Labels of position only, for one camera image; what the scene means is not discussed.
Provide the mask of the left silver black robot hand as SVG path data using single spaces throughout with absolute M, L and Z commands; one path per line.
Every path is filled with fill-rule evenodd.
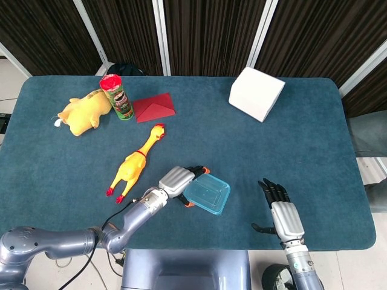
M 194 204 L 183 195 L 190 183 L 203 174 L 209 174 L 210 170 L 204 166 L 181 167 L 175 166 L 158 183 L 158 188 L 166 192 L 169 199 L 179 199 L 185 207 L 193 207 Z

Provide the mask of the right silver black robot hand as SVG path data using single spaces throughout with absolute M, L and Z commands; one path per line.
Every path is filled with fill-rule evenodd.
M 260 227 L 251 223 L 252 228 L 264 234 L 277 235 L 282 243 L 303 239 L 305 234 L 298 210 L 291 202 L 286 189 L 280 184 L 275 184 L 264 178 L 258 181 L 262 188 L 270 213 L 273 218 L 273 227 Z

